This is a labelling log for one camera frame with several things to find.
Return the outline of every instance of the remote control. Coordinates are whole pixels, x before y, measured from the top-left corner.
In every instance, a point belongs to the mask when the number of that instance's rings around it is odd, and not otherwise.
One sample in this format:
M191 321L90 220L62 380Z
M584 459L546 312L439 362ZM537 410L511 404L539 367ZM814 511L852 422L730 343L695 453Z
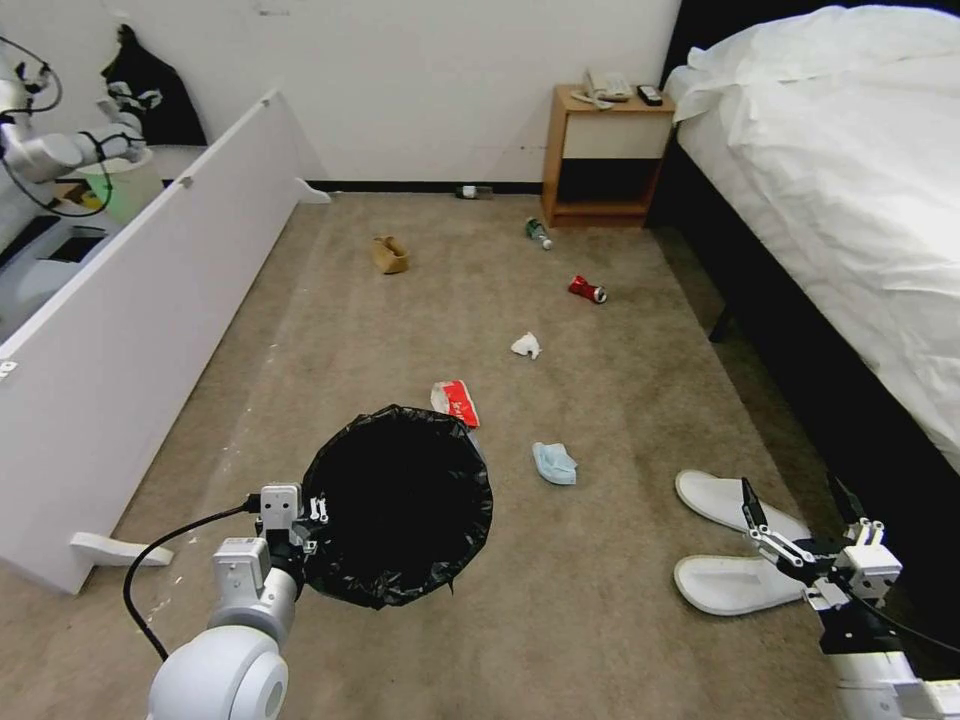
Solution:
M653 85L637 85L637 95L647 105L657 107L663 105L663 98Z

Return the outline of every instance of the trash bag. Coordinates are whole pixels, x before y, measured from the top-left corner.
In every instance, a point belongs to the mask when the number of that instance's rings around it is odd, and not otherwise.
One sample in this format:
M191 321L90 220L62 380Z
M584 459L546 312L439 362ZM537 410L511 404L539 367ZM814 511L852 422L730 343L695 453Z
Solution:
M493 518L487 467L468 432L450 415L390 405L320 448L303 478L304 506L326 518L305 525L317 542L307 582L376 609L452 588Z

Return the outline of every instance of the trash can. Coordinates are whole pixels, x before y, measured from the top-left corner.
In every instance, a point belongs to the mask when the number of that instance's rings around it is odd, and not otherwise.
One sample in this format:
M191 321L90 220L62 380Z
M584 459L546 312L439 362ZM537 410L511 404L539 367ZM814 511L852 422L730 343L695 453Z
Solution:
M305 507L324 508L306 525L317 542L307 582L376 609L452 588L493 518L487 467L467 426L397 405L360 415L324 445L303 496Z
M143 157L132 163L123 158L112 158L104 163L113 185L113 194L107 204L107 214L126 225L163 192L163 180L153 164L153 151L144 148ZM77 170L101 201L107 199L107 180L100 163Z

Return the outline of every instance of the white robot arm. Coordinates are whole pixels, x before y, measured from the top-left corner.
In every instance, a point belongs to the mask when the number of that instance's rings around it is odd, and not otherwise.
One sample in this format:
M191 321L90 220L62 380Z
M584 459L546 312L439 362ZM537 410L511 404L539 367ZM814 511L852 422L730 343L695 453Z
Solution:
M220 599L208 629L174 651L150 688L148 720L275 720L287 692L280 650L316 546L296 533L299 485L260 493L261 537L228 538L213 556Z
M2 41L42 63L36 78L27 79L23 64L13 68L0 57L0 152L10 170L25 180L42 183L109 158L123 157L131 162L140 159L146 146L140 120L121 112L110 99L97 103L110 120L107 125L71 134L35 136L30 118L42 109L32 107L32 97L47 87L52 70L21 45L6 38Z
M770 530L750 483L743 514L760 554L806 584L823 624L820 649L837 674L837 698L849 720L960 720L960 681L918 678L894 629L878 611L903 566L883 542L884 526L864 517L835 477L831 489L850 525L841 546L791 542Z

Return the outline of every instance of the baseboard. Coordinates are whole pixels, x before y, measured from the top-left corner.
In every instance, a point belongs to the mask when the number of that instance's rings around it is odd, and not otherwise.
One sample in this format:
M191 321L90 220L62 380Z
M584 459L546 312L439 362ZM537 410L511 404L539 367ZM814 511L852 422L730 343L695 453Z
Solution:
M380 181L380 180L309 180L315 190L324 192L370 192L370 193L449 193L453 195L462 185L489 185L495 195L539 195L543 183L492 182L464 183L453 181Z

